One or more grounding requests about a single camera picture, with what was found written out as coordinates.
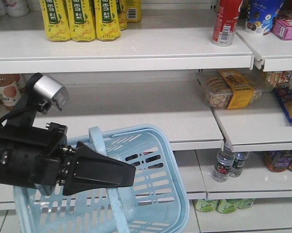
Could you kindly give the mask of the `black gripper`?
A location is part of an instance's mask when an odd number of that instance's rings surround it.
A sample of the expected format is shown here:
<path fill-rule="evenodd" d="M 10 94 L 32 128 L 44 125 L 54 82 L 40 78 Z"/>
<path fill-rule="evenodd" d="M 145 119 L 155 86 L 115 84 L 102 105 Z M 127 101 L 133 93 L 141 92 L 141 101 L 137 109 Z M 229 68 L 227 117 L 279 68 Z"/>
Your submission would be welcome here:
<path fill-rule="evenodd" d="M 104 156 L 79 141 L 67 144 L 67 126 L 50 123 L 47 129 L 0 126 L 0 184 L 52 194 L 56 184 L 71 196 L 98 188 L 133 186 L 136 168 Z"/>

